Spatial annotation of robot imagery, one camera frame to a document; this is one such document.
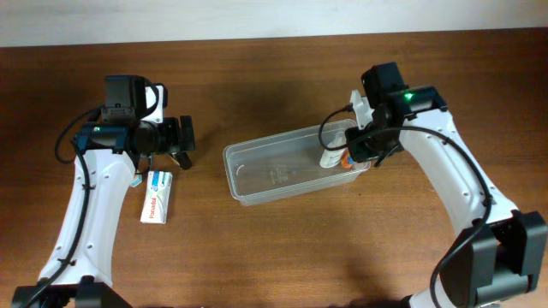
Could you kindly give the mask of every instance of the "brown table surface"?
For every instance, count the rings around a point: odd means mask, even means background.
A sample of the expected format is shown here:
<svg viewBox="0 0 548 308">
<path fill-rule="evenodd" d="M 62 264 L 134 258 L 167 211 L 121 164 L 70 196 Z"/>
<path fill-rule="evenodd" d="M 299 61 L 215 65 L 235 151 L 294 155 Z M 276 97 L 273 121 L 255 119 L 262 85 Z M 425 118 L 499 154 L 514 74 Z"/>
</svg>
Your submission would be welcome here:
<svg viewBox="0 0 548 308">
<path fill-rule="evenodd" d="M 144 185 L 126 195 L 112 278 L 132 305 L 321 307 L 426 288 L 454 235 L 408 153 L 253 207 L 231 197 L 223 165 L 227 145 L 320 124 L 391 61 L 406 83 L 438 88 L 507 197 L 548 217 L 547 29 L 0 49 L 0 305 L 50 256 L 74 174 L 53 145 L 102 102 L 107 74 L 163 82 L 167 115 L 191 115 L 197 143 L 189 171 L 155 160 L 175 177 L 167 224 L 140 222 Z M 505 307 L 545 307 L 547 259 L 537 291 Z"/>
</svg>

